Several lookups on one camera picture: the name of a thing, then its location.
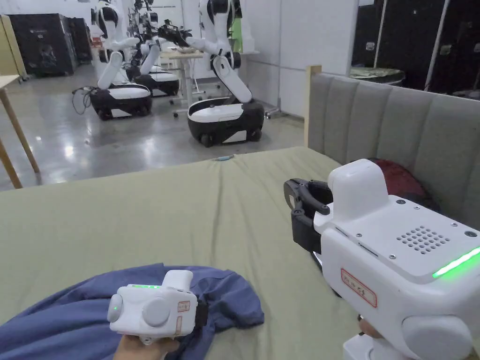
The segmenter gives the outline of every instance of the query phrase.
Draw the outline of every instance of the wooden table leg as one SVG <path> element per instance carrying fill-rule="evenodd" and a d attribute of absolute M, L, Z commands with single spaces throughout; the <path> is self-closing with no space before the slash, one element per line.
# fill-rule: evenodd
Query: wooden table leg
<path fill-rule="evenodd" d="M 12 122 L 12 125 L 13 125 L 13 128 L 15 129 L 15 132 L 17 133 L 17 136 L 20 139 L 20 142 L 22 143 L 22 146 L 24 147 L 25 153 L 27 154 L 27 158 L 28 158 L 28 160 L 30 160 L 30 164 L 32 164 L 33 171 L 35 173 L 39 173 L 40 169 L 38 168 L 38 165 L 36 164 L 35 158 L 32 154 L 32 150 L 30 150 L 30 146 L 28 145 L 28 141 L 25 137 L 25 134 L 22 130 L 22 127 L 20 126 L 20 123 L 18 122 L 17 116 L 15 115 L 15 111 L 13 111 L 12 105 L 10 104 L 10 100 L 8 99 L 7 92 L 5 91 L 5 89 L 0 90 L 0 99 L 3 103 L 3 106 L 5 107 L 5 110 L 7 111 L 8 117 L 10 118 L 10 121 Z"/>
<path fill-rule="evenodd" d="M 12 184 L 16 189 L 21 189 L 22 188 L 22 183 L 18 179 L 17 173 L 15 172 L 15 169 L 13 168 L 12 162 L 10 161 L 10 158 L 8 157 L 7 151 L 5 150 L 5 147 L 3 146 L 3 143 L 0 140 L 0 159 L 3 163 L 3 166 L 5 166 L 5 170 L 7 170 L 8 176 L 10 176 L 10 180 L 12 181 Z"/>

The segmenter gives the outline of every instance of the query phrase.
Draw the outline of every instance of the green bed sheet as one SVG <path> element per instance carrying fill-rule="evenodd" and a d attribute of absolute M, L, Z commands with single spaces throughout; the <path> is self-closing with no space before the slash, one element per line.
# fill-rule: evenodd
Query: green bed sheet
<path fill-rule="evenodd" d="M 0 193 L 0 320 L 103 272 L 205 265 L 245 277 L 265 312 L 217 335 L 208 359 L 340 360 L 357 314 L 293 242 L 283 196 L 337 166 L 296 147 Z"/>

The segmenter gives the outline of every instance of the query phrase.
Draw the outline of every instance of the green light strip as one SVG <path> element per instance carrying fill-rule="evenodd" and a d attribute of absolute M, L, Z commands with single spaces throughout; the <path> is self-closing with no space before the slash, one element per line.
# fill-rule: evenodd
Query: green light strip
<path fill-rule="evenodd" d="M 480 253 L 480 247 L 473 249 L 469 253 L 463 255 L 461 258 L 456 259 L 452 261 L 450 264 L 447 266 L 442 267 L 440 270 L 438 270 L 435 274 L 433 274 L 433 277 L 437 278 L 439 276 L 442 276 L 445 273 L 448 273 L 450 270 L 455 269 L 456 267 L 460 266 L 463 264 L 465 261 L 470 260 L 472 257 Z"/>
<path fill-rule="evenodd" d="M 148 288 L 148 289 L 158 289 L 160 287 L 157 285 L 132 285 L 133 288 Z"/>

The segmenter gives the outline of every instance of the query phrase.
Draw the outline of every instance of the white knob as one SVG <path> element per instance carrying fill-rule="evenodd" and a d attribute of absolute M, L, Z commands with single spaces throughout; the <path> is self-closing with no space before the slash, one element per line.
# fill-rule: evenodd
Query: white knob
<path fill-rule="evenodd" d="M 193 273 L 189 270 L 170 270 L 163 279 L 162 286 L 190 291 Z"/>
<path fill-rule="evenodd" d="M 119 294 L 115 294 L 110 299 L 108 305 L 107 320 L 110 323 L 116 322 L 120 318 L 121 309 L 123 307 L 123 298 Z"/>
<path fill-rule="evenodd" d="M 168 303 L 163 298 L 155 298 L 142 310 L 144 321 L 151 327 L 160 327 L 168 320 L 169 315 Z"/>

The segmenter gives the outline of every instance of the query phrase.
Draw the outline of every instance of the hand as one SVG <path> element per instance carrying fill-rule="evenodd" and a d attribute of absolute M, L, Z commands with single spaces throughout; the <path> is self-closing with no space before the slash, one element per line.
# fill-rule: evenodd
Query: hand
<path fill-rule="evenodd" d="M 373 337 L 374 339 L 382 339 L 383 336 L 372 326 L 368 321 L 365 319 L 360 320 L 360 330 L 365 334 L 370 337 Z"/>
<path fill-rule="evenodd" d="M 137 336 L 124 335 L 113 360 L 162 360 L 169 352 L 179 348 L 179 342 L 160 339 L 151 345 L 144 345 Z"/>

